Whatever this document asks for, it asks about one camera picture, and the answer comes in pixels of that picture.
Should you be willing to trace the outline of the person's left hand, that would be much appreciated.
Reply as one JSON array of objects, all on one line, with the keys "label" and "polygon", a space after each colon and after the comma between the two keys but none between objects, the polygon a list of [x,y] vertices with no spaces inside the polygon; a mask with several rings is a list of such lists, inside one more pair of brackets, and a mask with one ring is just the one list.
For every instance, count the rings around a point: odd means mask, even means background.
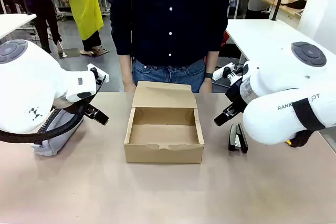
[{"label": "person's left hand", "polygon": [[212,79],[205,78],[200,86],[199,93],[212,93]]}]

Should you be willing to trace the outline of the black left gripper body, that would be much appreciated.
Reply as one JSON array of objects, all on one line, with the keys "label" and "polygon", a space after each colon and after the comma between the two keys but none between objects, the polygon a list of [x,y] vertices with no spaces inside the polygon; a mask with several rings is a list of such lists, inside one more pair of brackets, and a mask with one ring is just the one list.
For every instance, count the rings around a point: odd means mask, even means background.
[{"label": "black left gripper body", "polygon": [[95,118],[96,114],[97,114],[97,109],[93,105],[88,103],[85,109],[85,116],[87,116],[88,118]]}]

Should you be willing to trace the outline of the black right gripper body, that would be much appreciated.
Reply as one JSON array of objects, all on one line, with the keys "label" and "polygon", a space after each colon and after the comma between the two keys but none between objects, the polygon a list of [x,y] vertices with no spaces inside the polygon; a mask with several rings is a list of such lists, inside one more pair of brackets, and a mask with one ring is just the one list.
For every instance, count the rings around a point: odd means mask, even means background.
[{"label": "black right gripper body", "polygon": [[247,106],[247,103],[243,100],[240,94],[240,86],[242,84],[242,79],[237,80],[233,83],[227,90],[225,95],[231,102],[231,105],[226,108],[228,111],[243,112]]}]

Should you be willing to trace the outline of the person's right hand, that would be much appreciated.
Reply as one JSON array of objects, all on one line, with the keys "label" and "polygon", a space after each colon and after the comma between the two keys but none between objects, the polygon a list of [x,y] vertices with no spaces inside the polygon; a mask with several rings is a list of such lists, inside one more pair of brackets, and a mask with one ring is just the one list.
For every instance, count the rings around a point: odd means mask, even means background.
[{"label": "person's right hand", "polygon": [[134,92],[136,90],[136,85],[133,81],[123,83],[124,92]]}]

